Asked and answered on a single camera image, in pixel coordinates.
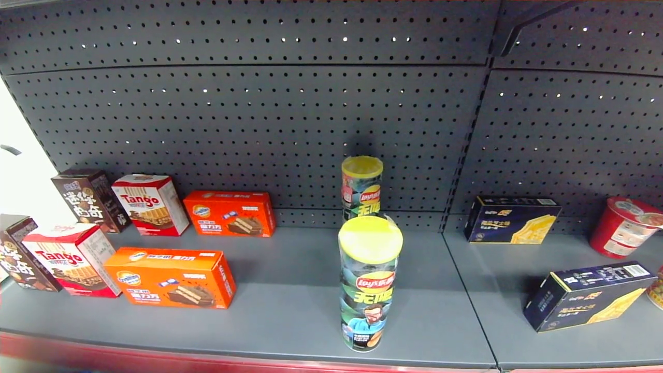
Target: lay's chip canister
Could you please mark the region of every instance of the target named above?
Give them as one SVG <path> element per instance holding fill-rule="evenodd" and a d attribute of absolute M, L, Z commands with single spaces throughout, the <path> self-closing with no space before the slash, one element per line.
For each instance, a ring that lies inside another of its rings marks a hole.
<path fill-rule="evenodd" d="M 403 235 L 389 218 L 360 216 L 343 224 L 338 243 L 343 340 L 369 352 L 383 337 Z"/>
<path fill-rule="evenodd" d="M 382 161 L 374 157 L 349 157 L 341 165 L 343 170 L 343 221 L 357 216 L 377 215 L 380 212 L 380 182 L 384 169 Z"/>

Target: yellow lid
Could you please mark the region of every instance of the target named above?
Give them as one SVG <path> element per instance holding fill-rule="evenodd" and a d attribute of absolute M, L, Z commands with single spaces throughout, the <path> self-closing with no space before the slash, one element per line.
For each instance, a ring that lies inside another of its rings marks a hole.
<path fill-rule="evenodd" d="M 348 157 L 341 164 L 343 173 L 358 179 L 370 179 L 382 173 L 384 166 L 382 161 L 367 155 L 359 157 Z"/>
<path fill-rule="evenodd" d="M 378 216 L 359 216 L 343 224 L 338 242 L 352 259 L 377 265 L 398 256 L 403 247 L 403 233 L 393 221 Z"/>

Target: orange box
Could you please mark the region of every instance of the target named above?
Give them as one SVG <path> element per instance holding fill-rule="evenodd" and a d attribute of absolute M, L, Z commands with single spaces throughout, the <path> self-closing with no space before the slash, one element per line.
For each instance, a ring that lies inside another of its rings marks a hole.
<path fill-rule="evenodd" d="M 219 251 L 120 248 L 103 266 L 137 305 L 228 308 L 237 289 Z"/>
<path fill-rule="evenodd" d="M 266 192 L 194 190 L 184 206 L 198 234 L 271 237 L 276 228 Z"/>

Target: cylindrical container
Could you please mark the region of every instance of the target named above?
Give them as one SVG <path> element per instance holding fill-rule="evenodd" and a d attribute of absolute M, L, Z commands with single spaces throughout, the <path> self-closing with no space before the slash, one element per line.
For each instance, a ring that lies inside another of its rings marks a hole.
<path fill-rule="evenodd" d="M 599 253 L 621 259 L 635 251 L 659 228 L 663 213 L 646 203 L 630 198 L 608 198 L 589 244 Z"/>
<path fill-rule="evenodd" d="M 389 218 L 360 216 L 338 233 L 341 252 L 341 331 L 357 352 L 375 349 L 391 307 L 403 235 Z"/>
<path fill-rule="evenodd" d="M 663 267 L 658 270 L 658 279 L 647 289 L 647 296 L 658 308 L 663 310 Z"/>
<path fill-rule="evenodd" d="M 346 158 L 343 170 L 343 221 L 357 216 L 375 216 L 380 212 L 380 182 L 384 169 L 382 161 L 374 157 Z"/>

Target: snack box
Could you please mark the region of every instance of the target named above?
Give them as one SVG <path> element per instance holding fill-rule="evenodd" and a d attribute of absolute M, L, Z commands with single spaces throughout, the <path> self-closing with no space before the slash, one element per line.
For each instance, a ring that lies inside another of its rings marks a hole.
<path fill-rule="evenodd" d="M 78 222 L 99 224 L 104 233 L 120 233 L 130 225 L 102 170 L 69 169 L 51 181 Z"/>
<path fill-rule="evenodd" d="M 561 211 L 550 198 L 477 196 L 465 237 L 482 244 L 540 244 Z"/>
<path fill-rule="evenodd" d="M 97 224 L 37 228 L 23 244 L 71 295 L 116 298 L 120 288 L 103 263 L 115 249 Z"/>
<path fill-rule="evenodd" d="M 271 237 L 276 228 L 266 192 L 195 190 L 184 205 L 198 234 Z"/>
<path fill-rule="evenodd" d="M 113 192 L 144 236 L 179 236 L 189 226 L 170 176 L 127 175 Z"/>
<path fill-rule="evenodd" d="M 21 242 L 36 228 L 28 216 L 0 214 L 0 265 L 23 289 L 60 291 L 58 280 Z"/>
<path fill-rule="evenodd" d="M 655 280 L 637 261 L 550 272 L 525 318 L 537 332 L 616 319 Z"/>
<path fill-rule="evenodd" d="M 120 248 L 104 267 L 137 305 L 224 309 L 237 289 L 214 250 Z"/>

